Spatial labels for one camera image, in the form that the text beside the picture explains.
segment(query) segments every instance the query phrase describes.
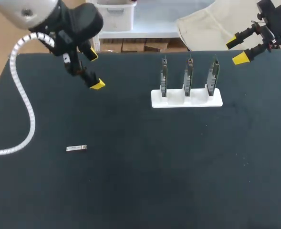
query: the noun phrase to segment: white stand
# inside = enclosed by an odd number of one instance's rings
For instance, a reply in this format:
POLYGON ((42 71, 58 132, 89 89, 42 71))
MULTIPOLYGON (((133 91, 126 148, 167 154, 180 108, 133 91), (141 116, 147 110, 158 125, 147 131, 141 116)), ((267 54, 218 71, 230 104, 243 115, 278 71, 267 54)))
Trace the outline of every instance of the white stand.
POLYGON ((207 85, 205 88, 191 89, 190 97, 185 96, 184 89, 167 89, 167 97, 162 97, 161 90, 153 90, 151 97, 153 108, 220 107, 223 105, 220 90, 216 88, 214 96, 209 96, 207 85))

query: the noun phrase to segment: white cable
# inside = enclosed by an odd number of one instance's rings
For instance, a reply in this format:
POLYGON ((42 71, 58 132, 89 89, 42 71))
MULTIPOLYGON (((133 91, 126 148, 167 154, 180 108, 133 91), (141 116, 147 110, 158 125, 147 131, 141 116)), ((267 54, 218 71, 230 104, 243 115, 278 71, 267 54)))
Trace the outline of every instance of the white cable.
POLYGON ((12 147, 12 148, 8 148, 8 149, 1 149, 0 150, 0 156, 1 155, 7 155, 7 154, 12 154, 15 153, 21 149, 23 149, 33 138, 34 132, 35 132, 35 116, 34 116, 34 112, 33 112, 33 108, 31 106, 31 103, 27 97, 27 94, 21 84, 21 81, 17 75, 17 71, 16 71, 16 57, 18 55, 19 50, 21 49, 21 47, 26 44, 29 41, 32 40, 41 40, 41 41, 45 41, 48 45, 50 45, 51 47, 54 47, 54 40, 49 37, 46 34, 43 33, 31 33, 30 35, 26 35, 24 36, 22 39, 20 39, 16 45, 14 46, 12 52, 11 52, 11 56, 10 56, 10 71, 12 74, 12 78, 15 82, 15 85, 17 87, 17 90, 19 91, 21 98, 23 99, 26 108, 28 110, 29 113, 29 118, 30 118, 30 130, 28 133, 28 136, 26 137, 26 139, 20 143, 19 145, 12 147))

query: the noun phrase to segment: small metal chip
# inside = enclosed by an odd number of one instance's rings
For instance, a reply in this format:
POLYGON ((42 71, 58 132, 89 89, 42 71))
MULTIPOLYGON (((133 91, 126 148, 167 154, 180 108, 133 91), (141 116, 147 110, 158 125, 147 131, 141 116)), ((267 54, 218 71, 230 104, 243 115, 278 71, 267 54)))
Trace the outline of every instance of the small metal chip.
POLYGON ((207 90, 209 96, 213 96, 215 92, 218 77, 219 77, 219 72, 220 72, 220 64, 217 57, 215 57, 207 77, 207 90))
POLYGON ((76 150, 86 150, 87 149, 87 145, 83 145, 83 146, 69 146, 66 148, 66 151, 76 151, 76 150))
POLYGON ((162 97, 167 97, 167 59, 163 59, 162 70, 160 71, 160 90, 162 97))

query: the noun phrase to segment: black tabletop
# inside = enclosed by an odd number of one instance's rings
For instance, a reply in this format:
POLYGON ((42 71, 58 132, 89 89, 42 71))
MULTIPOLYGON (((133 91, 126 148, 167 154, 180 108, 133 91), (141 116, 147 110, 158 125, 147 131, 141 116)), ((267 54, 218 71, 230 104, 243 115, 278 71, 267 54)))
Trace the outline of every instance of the black tabletop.
MULTIPOLYGON (((216 52, 193 52, 204 87, 216 52)), ((281 229, 281 51, 234 66, 217 52, 219 108, 151 108, 161 54, 102 54, 88 90, 61 58, 18 56, 36 114, 33 140, 0 156, 0 229, 281 229), (86 152, 66 152, 87 145, 86 152)), ((180 88, 189 53, 167 54, 180 88)), ((8 65, 0 148, 28 134, 8 65)))

